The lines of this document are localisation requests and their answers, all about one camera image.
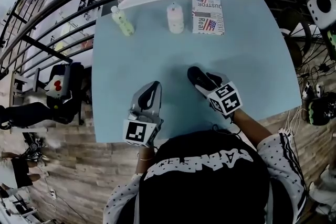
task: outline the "white shoe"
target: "white shoe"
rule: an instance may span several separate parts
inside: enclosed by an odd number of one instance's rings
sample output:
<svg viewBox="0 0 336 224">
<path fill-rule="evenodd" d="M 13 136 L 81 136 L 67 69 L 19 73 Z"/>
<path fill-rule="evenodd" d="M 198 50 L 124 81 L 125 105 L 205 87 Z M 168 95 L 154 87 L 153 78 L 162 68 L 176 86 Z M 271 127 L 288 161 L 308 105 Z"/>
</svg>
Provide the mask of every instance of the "white shoe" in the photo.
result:
<svg viewBox="0 0 336 224">
<path fill-rule="evenodd" d="M 50 160 L 46 155 L 42 155 L 42 158 L 41 158 L 41 159 L 43 159 L 43 160 L 45 160 L 45 161 L 49 161 L 49 160 Z"/>
<path fill-rule="evenodd" d="M 326 166 L 326 168 L 324 169 L 324 171 L 321 173 L 321 175 L 320 175 L 321 179 L 323 179 L 327 175 L 327 173 L 329 173 L 329 167 L 330 167 L 330 165 L 328 164 Z"/>
<path fill-rule="evenodd" d="M 315 183 L 314 182 L 310 183 L 310 185 L 309 185 L 309 193 L 312 193 L 315 189 L 316 189 Z"/>
</svg>

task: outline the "box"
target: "box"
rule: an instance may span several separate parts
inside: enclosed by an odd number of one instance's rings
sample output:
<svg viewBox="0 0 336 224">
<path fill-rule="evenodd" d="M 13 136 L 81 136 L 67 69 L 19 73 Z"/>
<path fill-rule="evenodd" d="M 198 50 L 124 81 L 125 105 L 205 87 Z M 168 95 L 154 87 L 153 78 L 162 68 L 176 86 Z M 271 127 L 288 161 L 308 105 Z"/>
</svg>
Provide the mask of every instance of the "box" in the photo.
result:
<svg viewBox="0 0 336 224">
<path fill-rule="evenodd" d="M 232 81 L 207 96 L 214 110 L 228 116 L 243 106 L 240 95 Z"/>
<path fill-rule="evenodd" d="M 192 0 L 193 33 L 223 35 L 221 0 Z"/>
</svg>

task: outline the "polka dot sleeve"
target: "polka dot sleeve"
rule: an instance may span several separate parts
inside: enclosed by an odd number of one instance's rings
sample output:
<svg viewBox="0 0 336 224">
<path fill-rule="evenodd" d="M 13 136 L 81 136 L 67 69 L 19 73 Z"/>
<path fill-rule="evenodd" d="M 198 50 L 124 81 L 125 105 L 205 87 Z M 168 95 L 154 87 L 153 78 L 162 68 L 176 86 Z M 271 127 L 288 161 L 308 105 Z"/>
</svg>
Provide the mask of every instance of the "polka dot sleeve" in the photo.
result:
<svg viewBox="0 0 336 224">
<path fill-rule="evenodd" d="M 124 205 L 139 192 L 139 182 L 142 174 L 135 174 L 127 185 L 117 186 L 105 206 L 103 224 L 115 224 Z"/>
<path fill-rule="evenodd" d="M 296 223 L 306 202 L 307 192 L 302 171 L 285 132 L 262 140 L 257 146 L 258 154 L 266 163 L 272 178 L 285 187 L 293 207 L 293 223 Z"/>
</svg>

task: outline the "wrist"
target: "wrist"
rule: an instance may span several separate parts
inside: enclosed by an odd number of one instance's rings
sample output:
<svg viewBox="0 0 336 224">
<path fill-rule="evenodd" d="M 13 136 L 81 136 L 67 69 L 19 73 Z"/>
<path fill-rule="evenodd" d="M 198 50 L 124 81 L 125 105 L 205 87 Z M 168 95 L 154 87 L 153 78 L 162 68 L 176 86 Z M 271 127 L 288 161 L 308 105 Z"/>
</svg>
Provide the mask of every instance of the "wrist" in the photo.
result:
<svg viewBox="0 0 336 224">
<path fill-rule="evenodd" d="M 244 120 L 244 119 L 246 119 L 246 117 L 248 117 L 248 116 L 243 110 L 237 109 L 234 112 L 234 115 L 233 115 L 233 122 Z"/>
<path fill-rule="evenodd" d="M 153 147 L 142 147 L 139 149 L 139 159 L 152 159 L 155 156 Z"/>
</svg>

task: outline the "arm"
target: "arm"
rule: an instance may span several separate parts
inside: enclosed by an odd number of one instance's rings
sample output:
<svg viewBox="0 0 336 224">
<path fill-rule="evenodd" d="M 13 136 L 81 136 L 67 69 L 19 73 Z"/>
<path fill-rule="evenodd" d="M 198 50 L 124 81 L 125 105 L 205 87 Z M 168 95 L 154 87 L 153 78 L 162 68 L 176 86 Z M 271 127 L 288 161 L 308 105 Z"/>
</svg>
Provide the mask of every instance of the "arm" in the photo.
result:
<svg viewBox="0 0 336 224">
<path fill-rule="evenodd" d="M 262 140 L 272 135 L 265 127 L 241 109 L 235 111 L 233 122 L 241 129 L 254 147 L 257 147 Z"/>
<path fill-rule="evenodd" d="M 1 152 L 1 158 L 18 158 L 20 155 L 17 155 L 12 152 Z"/>
<path fill-rule="evenodd" d="M 154 156 L 155 152 L 153 147 L 141 147 L 139 149 L 138 164 L 135 170 L 136 174 L 132 177 L 128 185 L 119 185 L 113 190 L 104 209 L 103 223 L 116 224 L 124 208 L 130 210 L 127 211 L 127 214 L 134 215 L 134 203 L 139 193 L 141 176 L 154 164 Z"/>
<path fill-rule="evenodd" d="M 279 220 L 286 213 L 287 217 L 292 219 L 292 223 L 296 223 L 303 212 L 307 190 L 288 134 L 279 131 L 265 138 L 258 144 L 257 151 L 266 163 L 271 178 L 272 202 L 268 205 L 274 206 L 268 208 L 267 215 L 272 214 L 273 218 Z"/>
</svg>

